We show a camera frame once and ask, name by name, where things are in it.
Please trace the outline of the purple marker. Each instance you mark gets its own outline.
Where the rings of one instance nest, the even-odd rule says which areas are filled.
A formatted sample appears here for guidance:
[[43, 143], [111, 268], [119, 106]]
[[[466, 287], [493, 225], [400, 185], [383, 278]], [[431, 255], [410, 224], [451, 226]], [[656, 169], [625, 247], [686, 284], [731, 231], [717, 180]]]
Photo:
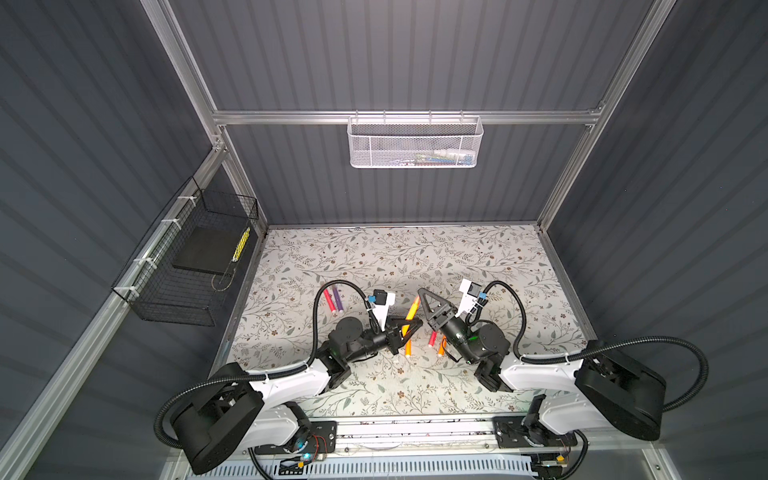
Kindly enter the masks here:
[[335, 305], [336, 305], [336, 309], [341, 314], [344, 311], [344, 306], [343, 306], [341, 295], [340, 295], [340, 292], [339, 292], [337, 286], [335, 286], [335, 285], [332, 286], [332, 293], [333, 293], [333, 296], [334, 296], [334, 302], [335, 302]]

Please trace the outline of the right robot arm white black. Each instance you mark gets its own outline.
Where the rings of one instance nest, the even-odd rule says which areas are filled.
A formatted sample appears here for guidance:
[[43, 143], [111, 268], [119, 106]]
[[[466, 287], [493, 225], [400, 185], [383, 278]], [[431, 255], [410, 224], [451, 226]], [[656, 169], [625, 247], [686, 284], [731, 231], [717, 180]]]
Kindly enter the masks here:
[[466, 294], [459, 306], [425, 288], [418, 294], [430, 328], [459, 361], [476, 367], [484, 388], [556, 393], [532, 402], [526, 428], [534, 437], [612, 426], [640, 440], [660, 438], [666, 382], [634, 358], [611, 350], [578, 360], [545, 357], [537, 364], [515, 355], [497, 324], [469, 325], [465, 317], [483, 303], [483, 292]]

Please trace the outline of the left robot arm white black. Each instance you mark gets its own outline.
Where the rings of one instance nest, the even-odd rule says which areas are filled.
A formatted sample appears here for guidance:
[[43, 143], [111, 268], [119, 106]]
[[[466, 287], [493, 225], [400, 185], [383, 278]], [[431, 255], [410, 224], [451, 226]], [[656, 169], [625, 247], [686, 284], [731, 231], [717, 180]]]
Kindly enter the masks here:
[[341, 319], [314, 360], [273, 373], [248, 372], [236, 362], [169, 399], [155, 420], [156, 436], [182, 450], [193, 473], [207, 473], [239, 449], [274, 446], [300, 452], [312, 423], [298, 406], [340, 386], [355, 362], [381, 350], [396, 355], [423, 321], [395, 317], [379, 333], [355, 317]]

